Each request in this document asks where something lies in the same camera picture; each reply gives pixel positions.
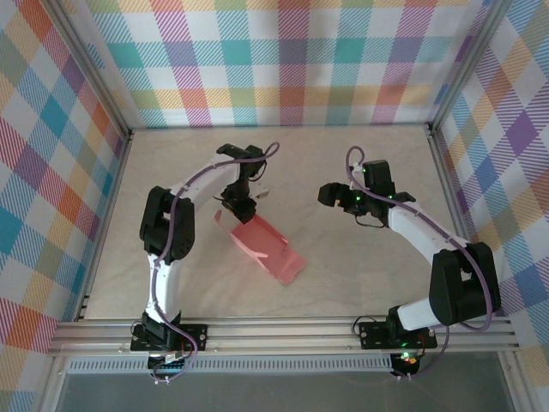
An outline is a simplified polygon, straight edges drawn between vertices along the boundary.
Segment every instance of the metal rail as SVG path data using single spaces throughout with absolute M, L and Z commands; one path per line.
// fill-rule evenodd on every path
M 466 51 L 462 64 L 460 65 L 460 68 L 448 91 L 444 95 L 437 114 L 435 114 L 435 118 L 432 121 L 434 130 L 440 130 L 444 120 L 451 113 L 457 99 L 476 69 L 477 64 L 482 59 L 486 48 L 496 33 L 496 30 L 498 30 L 499 23 L 501 23 L 505 17 L 505 13 L 507 13 L 507 10 L 512 3 L 513 0 L 497 0 L 496 2 L 492 2 L 492 6 L 486 14 L 481 29 L 474 37 L 469 49 Z
M 99 69 L 90 56 L 87 47 L 81 41 L 64 6 L 59 0 L 42 0 L 42 4 L 63 37 L 63 40 L 67 43 L 71 56 L 80 66 L 82 73 L 111 118 L 112 125 L 119 134 L 129 138 L 131 135 L 131 127 L 126 122 L 116 100 L 112 97 L 111 91 L 106 86 L 105 80 L 99 73 Z
M 457 191 L 454 185 L 452 185 L 448 165 L 446 165 L 444 161 L 443 152 L 440 148 L 439 139 L 441 137 L 432 129 L 432 124 L 425 124 L 425 135 L 427 136 L 427 142 L 429 143 L 429 149 L 431 150 L 435 168 L 437 169 L 440 185 L 443 188 L 446 204 L 448 204 L 449 215 L 452 219 L 455 233 L 464 239 L 471 239 L 471 233 L 468 231 L 462 208 L 457 200 Z
M 356 317 L 333 318 L 192 318 L 188 324 L 208 325 L 208 344 L 200 354 L 364 354 L 398 353 L 394 349 L 363 350 L 351 326 Z M 51 356 L 142 356 L 131 353 L 131 320 L 82 320 L 61 323 L 50 347 Z M 480 326 L 482 320 L 471 322 Z M 437 334 L 439 346 L 444 332 Z M 487 332 L 450 327 L 449 352 L 518 350 L 518 341 L 507 318 L 495 318 Z

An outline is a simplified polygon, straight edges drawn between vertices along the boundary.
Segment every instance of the white tabletop surface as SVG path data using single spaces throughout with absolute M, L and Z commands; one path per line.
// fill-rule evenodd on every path
M 408 191 L 442 225 L 449 211 L 419 126 L 137 131 L 101 256 L 86 318 L 139 318 L 148 298 L 148 262 L 139 226 L 148 192 L 188 178 L 223 143 L 281 143 L 262 182 L 258 214 L 308 260 L 288 286 L 268 275 L 214 221 L 220 204 L 196 216 L 196 242 L 178 292 L 184 317 L 386 314 L 427 296 L 429 263 L 400 235 L 359 227 L 342 209 L 317 202 L 318 188 L 346 182 L 345 153 L 386 159 L 397 191 Z M 366 219 L 376 223 L 371 217 Z

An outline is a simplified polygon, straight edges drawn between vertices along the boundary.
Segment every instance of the plaid fabric backdrop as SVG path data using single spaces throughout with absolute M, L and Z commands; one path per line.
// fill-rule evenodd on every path
M 490 2 L 65 0 L 136 127 L 423 123 Z
M 470 233 L 549 410 L 549 0 L 515 0 L 443 126 Z
M 0 410 L 75 308 L 122 140 L 39 0 L 0 0 Z

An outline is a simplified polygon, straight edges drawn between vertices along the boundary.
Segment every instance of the enclosure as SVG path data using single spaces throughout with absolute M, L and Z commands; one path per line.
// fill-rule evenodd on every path
M 130 351 L 149 290 L 147 196 L 228 142 L 281 144 L 257 213 L 306 266 L 281 284 L 208 201 L 177 292 L 208 341 L 185 393 L 156 392 L 163 407 L 549 409 L 547 1 L 0 2 L 0 410 L 122 410 L 148 380 L 159 389 L 147 353 Z M 484 333 L 452 326 L 429 378 L 383 380 L 395 351 L 351 332 L 431 281 L 398 233 L 317 201 L 347 182 L 353 145 L 493 252 L 502 310 Z M 492 376 L 486 392 L 464 368 Z M 105 403 L 75 404 L 101 385 Z M 237 389 L 254 396 L 239 403 Z

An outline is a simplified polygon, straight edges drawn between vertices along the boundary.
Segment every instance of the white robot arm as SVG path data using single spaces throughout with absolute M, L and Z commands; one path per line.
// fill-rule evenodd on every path
M 424 328 L 450 326 L 486 315 L 501 306 L 492 250 L 484 243 L 470 244 L 442 229 L 429 218 L 406 192 L 396 193 L 387 161 L 368 161 L 350 167 L 350 185 L 329 183 L 320 188 L 318 201 L 337 206 L 354 216 L 371 214 L 384 227 L 402 235 L 431 264 L 431 285 L 427 298 L 389 309 L 386 326 L 390 341 L 398 342 Z M 480 269 L 489 291 L 489 301 L 476 270 Z M 462 274 L 471 274 L 463 279 Z
M 156 348 L 181 347 L 181 336 L 166 322 L 177 325 L 180 319 L 179 274 L 195 241 L 195 213 L 210 198 L 220 196 L 221 204 L 241 222 L 251 220 L 256 213 L 254 199 L 268 194 L 252 179 L 266 167 L 266 158 L 255 146 L 241 149 L 226 144 L 192 178 L 169 189 L 156 186 L 149 192 L 139 233 L 150 268 L 148 304 L 140 330 Z M 176 198 L 181 188 L 184 193 Z M 172 241 L 168 242 L 171 225 Z

